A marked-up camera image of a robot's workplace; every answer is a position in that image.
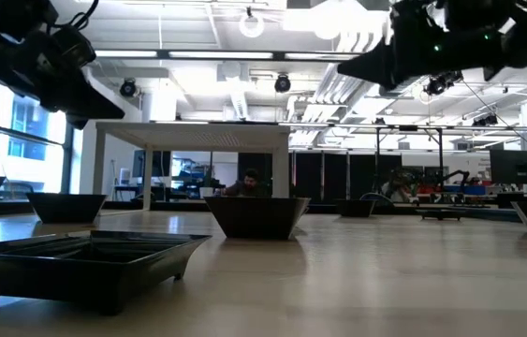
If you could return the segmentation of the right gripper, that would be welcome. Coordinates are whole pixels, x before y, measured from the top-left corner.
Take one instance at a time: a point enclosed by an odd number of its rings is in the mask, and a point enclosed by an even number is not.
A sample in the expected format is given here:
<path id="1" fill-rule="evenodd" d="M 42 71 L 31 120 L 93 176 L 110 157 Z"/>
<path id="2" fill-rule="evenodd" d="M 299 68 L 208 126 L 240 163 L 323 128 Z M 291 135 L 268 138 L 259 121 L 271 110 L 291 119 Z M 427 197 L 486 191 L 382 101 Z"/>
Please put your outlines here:
<path id="1" fill-rule="evenodd" d="M 491 77 L 507 63 L 502 28 L 521 10 L 516 1 L 399 1 L 390 10 L 393 36 L 341 62 L 341 75 L 388 91 L 410 77 L 482 67 Z"/>

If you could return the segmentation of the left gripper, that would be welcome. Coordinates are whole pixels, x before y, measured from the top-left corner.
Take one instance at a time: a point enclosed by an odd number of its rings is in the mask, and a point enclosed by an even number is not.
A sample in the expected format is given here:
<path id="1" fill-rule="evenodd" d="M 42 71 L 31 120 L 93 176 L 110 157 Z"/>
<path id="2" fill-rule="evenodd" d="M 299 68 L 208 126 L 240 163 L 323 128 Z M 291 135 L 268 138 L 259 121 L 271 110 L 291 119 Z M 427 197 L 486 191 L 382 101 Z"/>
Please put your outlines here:
<path id="1" fill-rule="evenodd" d="M 88 119 L 123 119 L 124 111 L 100 94 L 81 69 L 95 50 L 81 33 L 96 0 L 66 22 L 50 0 L 0 0 L 0 82 L 39 95 L 46 109 L 66 113 L 82 130 Z"/>

